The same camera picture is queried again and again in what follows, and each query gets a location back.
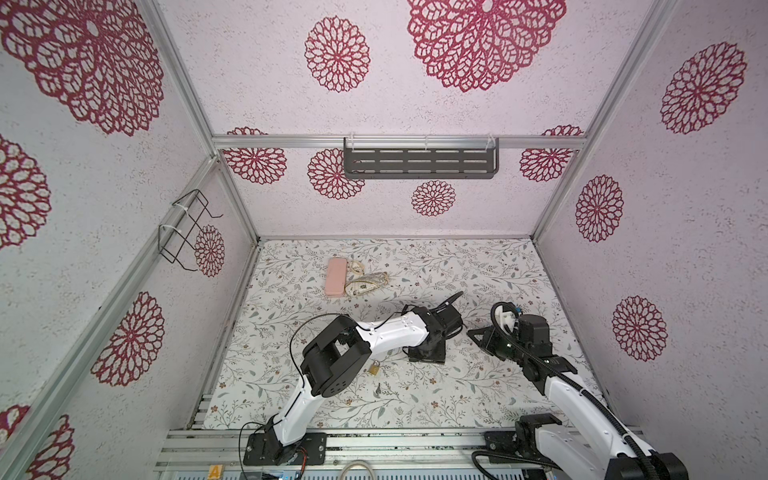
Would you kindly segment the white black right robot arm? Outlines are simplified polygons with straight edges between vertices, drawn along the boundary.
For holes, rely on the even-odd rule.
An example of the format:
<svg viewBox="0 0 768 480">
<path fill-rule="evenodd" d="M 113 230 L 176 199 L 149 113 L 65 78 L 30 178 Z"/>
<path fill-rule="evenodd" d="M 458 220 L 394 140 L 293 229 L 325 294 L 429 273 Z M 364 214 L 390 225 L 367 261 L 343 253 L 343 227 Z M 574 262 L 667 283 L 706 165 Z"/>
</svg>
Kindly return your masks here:
<svg viewBox="0 0 768 480">
<path fill-rule="evenodd" d="M 581 383 L 577 369 L 555 354 L 547 320 L 498 303 L 488 327 L 467 335 L 483 352 L 512 360 L 524 377 L 570 421 L 552 413 L 524 415 L 512 432 L 488 432 L 486 447 L 472 453 L 477 463 L 530 464 L 560 471 L 567 479 L 686 479 L 688 470 L 673 453 L 661 453 L 632 432 Z"/>
</svg>

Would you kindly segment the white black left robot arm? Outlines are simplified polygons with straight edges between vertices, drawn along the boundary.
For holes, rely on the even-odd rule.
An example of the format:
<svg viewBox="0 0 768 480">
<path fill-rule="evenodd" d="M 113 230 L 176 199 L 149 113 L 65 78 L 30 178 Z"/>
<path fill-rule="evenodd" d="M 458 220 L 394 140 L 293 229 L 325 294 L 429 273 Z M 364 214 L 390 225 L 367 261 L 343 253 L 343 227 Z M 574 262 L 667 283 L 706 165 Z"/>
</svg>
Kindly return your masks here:
<svg viewBox="0 0 768 480">
<path fill-rule="evenodd" d="M 267 441 L 279 448 L 298 444 L 324 401 L 349 387 L 367 362 L 392 350 L 405 350 L 411 362 L 443 364 L 447 341 L 463 330 L 462 315 L 454 306 L 462 295 L 456 292 L 433 308 L 406 306 L 378 324 L 337 314 L 307 343 L 302 361 L 293 363 L 299 380 L 285 406 L 263 428 Z"/>
</svg>

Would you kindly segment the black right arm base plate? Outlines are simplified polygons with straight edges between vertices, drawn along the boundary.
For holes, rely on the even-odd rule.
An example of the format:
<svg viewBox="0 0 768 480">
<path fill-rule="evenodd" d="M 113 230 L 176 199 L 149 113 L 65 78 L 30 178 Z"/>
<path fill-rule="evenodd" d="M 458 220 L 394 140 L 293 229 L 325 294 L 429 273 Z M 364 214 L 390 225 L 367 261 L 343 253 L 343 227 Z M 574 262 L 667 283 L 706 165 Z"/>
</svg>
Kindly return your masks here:
<svg viewBox="0 0 768 480">
<path fill-rule="evenodd" d="M 540 427 L 562 425 L 562 421 L 552 413 L 530 414 L 521 416 L 513 430 L 493 430 L 483 434 L 485 446 L 497 454 L 506 454 L 521 458 L 537 465 L 553 465 L 536 446 L 535 433 Z"/>
</svg>

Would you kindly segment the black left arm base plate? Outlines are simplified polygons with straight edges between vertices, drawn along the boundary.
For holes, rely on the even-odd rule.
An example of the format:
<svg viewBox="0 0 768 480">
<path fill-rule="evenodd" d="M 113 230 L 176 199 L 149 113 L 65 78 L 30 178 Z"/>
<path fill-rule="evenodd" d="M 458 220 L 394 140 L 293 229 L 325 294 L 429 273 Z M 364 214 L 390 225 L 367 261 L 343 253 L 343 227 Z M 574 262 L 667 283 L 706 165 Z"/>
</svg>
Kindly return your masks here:
<svg viewBox="0 0 768 480">
<path fill-rule="evenodd" d="M 325 462 L 328 435 L 307 433 L 291 445 L 282 445 L 273 433 L 252 433 L 248 437 L 243 464 L 245 466 L 317 466 Z"/>
</svg>

